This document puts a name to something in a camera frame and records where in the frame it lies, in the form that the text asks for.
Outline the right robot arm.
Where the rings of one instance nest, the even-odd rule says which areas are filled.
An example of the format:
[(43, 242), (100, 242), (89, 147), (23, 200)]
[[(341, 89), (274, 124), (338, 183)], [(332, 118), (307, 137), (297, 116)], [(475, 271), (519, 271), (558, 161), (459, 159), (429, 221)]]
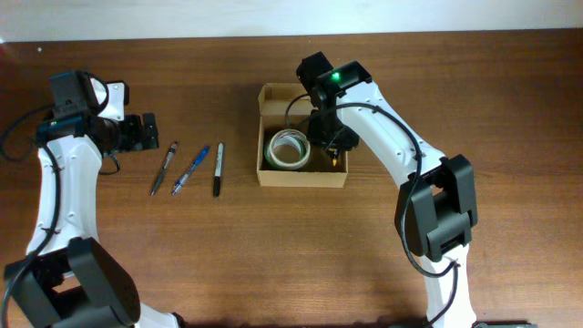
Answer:
[(469, 160), (447, 157), (415, 133), (356, 61), (334, 67), (317, 52), (296, 76), (314, 107), (302, 120), (309, 141), (330, 158), (364, 142), (397, 186), (394, 225), (407, 260), (424, 277), (424, 326), (474, 326), (466, 262), (477, 206)]

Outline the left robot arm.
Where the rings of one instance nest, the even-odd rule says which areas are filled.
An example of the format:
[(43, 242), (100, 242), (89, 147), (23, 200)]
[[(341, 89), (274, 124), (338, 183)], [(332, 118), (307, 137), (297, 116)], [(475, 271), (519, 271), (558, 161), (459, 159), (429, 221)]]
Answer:
[(97, 179), (105, 158), (157, 149), (153, 114), (127, 115), (129, 87), (80, 70), (49, 79), (53, 103), (34, 142), (42, 180), (26, 256), (5, 266), (1, 324), (15, 301), (35, 327), (184, 327), (139, 299), (131, 276), (97, 236)]

